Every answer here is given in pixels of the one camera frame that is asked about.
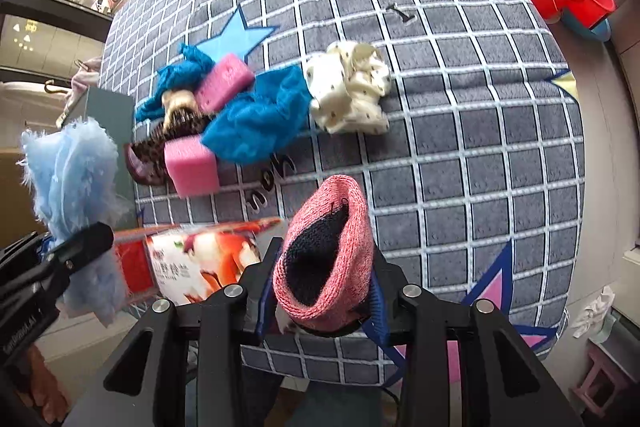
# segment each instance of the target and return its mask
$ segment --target red food package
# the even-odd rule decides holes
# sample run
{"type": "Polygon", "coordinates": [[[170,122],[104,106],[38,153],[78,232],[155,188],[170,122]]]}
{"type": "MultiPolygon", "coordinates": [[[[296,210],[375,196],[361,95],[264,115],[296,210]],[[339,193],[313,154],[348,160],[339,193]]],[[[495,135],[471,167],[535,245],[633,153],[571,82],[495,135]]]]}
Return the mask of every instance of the red food package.
{"type": "Polygon", "coordinates": [[[151,265],[160,293],[176,305],[200,302],[239,281],[244,269],[260,263],[255,235],[280,222],[267,217],[177,229],[148,237],[151,265]]]}
{"type": "Polygon", "coordinates": [[[127,283],[127,304],[143,301],[158,293],[156,279],[149,264],[146,236],[174,228],[175,225],[160,225],[114,233],[113,250],[127,283]]]}

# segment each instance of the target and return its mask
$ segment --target pink sponge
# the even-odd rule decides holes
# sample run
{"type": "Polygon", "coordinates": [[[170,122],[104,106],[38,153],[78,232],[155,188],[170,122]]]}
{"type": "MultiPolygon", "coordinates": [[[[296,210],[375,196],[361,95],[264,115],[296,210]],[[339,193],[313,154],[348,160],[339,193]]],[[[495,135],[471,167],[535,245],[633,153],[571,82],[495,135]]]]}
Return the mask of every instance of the pink sponge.
{"type": "Polygon", "coordinates": [[[216,157],[200,143],[200,135],[165,143],[164,162],[181,198],[212,194],[220,188],[216,157]]]}
{"type": "Polygon", "coordinates": [[[217,112],[236,94],[254,81],[254,73],[246,64],[229,53],[222,57],[196,91],[196,102],[205,114],[217,112]]]}

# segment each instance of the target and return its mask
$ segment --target metal screw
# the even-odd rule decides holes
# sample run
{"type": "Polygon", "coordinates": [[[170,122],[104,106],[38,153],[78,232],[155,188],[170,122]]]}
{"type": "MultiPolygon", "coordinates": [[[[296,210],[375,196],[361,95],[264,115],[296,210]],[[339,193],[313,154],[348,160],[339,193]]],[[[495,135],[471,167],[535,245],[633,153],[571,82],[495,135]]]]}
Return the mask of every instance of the metal screw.
{"type": "Polygon", "coordinates": [[[230,284],[229,286],[225,286],[225,295],[227,297],[239,297],[242,295],[244,289],[239,284],[230,284]]]}
{"type": "Polygon", "coordinates": [[[480,313],[491,313],[494,311],[495,306],[490,300],[480,299],[476,301],[476,309],[478,309],[480,313]]]}
{"type": "Polygon", "coordinates": [[[169,306],[171,306],[171,303],[167,299],[158,299],[154,302],[154,305],[151,306],[151,309],[156,313],[163,313],[169,309],[169,306]]]}
{"type": "Polygon", "coordinates": [[[407,297],[417,297],[422,293],[422,288],[415,284],[408,284],[404,288],[402,288],[402,293],[407,297]]]}

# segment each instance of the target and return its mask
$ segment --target light blue fluffy fabric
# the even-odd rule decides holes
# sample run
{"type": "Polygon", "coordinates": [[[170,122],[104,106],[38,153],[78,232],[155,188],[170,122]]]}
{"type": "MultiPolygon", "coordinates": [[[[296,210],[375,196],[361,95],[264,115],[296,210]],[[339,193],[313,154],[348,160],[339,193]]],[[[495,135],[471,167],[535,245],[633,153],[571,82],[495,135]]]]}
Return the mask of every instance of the light blue fluffy fabric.
{"type": "MultiPolygon", "coordinates": [[[[22,133],[24,181],[34,189],[34,211],[53,246],[97,221],[113,226],[126,210],[114,177],[118,149],[97,121],[76,121],[61,131],[22,133]]],[[[113,253],[101,255],[71,277],[63,300],[70,315],[92,311],[110,324],[126,299],[126,283],[113,253]]]]}

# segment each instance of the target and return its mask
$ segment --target pink knit hat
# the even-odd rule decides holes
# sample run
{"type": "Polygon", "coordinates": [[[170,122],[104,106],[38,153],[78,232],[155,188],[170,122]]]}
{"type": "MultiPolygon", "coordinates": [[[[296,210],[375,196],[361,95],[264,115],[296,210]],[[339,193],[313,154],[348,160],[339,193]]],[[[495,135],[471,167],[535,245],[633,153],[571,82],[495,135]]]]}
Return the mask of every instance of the pink knit hat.
{"type": "Polygon", "coordinates": [[[273,271],[278,302],[302,327],[332,333],[366,314],[373,262],[367,202],[356,181],[331,176],[289,224],[273,271]]]}

